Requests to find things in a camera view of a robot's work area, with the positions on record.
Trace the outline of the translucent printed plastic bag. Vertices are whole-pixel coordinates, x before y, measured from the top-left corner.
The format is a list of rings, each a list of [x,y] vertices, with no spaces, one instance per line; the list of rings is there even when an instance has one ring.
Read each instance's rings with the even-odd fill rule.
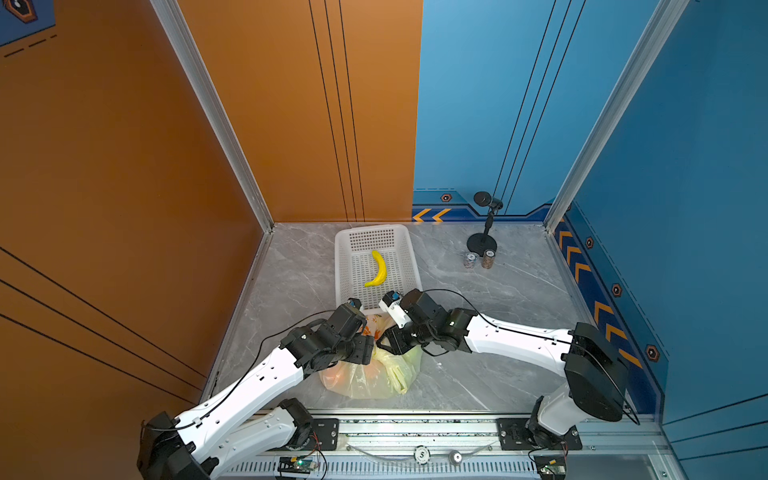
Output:
[[[319,378],[327,390],[351,399],[388,399],[407,393],[421,371],[422,356],[420,347],[394,355],[374,346],[369,364],[339,362]]]

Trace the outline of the yellow banana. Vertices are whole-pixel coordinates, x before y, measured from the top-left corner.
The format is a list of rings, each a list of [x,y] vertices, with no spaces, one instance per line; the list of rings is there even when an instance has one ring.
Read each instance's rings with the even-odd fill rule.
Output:
[[[373,250],[371,252],[371,256],[372,256],[373,260],[376,263],[377,272],[376,272],[375,277],[372,280],[370,280],[370,281],[368,281],[368,282],[366,282],[364,284],[365,288],[372,288],[372,287],[375,287],[375,286],[382,285],[386,281],[387,274],[388,274],[386,261],[385,261],[384,257],[382,256],[382,254],[379,251],[377,251],[377,250]]]

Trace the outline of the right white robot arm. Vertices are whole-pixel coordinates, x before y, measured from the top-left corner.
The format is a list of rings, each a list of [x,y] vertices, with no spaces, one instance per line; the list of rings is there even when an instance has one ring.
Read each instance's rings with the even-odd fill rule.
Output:
[[[527,441],[536,449],[561,446],[579,423],[637,418],[627,403],[629,367],[617,347],[589,323],[571,329],[535,328],[488,317],[467,305],[447,310],[426,291],[386,293],[380,308],[394,321],[379,348],[403,355],[430,344],[446,352],[493,354],[548,370],[563,384],[540,397],[526,421]]]

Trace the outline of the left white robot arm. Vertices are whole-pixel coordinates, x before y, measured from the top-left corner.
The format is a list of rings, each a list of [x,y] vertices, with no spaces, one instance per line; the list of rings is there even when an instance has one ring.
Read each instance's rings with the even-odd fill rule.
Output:
[[[313,418],[296,399],[257,413],[285,391],[341,361],[367,364],[374,339],[363,334],[362,303],[350,298],[327,319],[292,329],[238,381],[200,405],[142,427],[137,468],[145,479],[218,479],[268,450],[301,448]]]

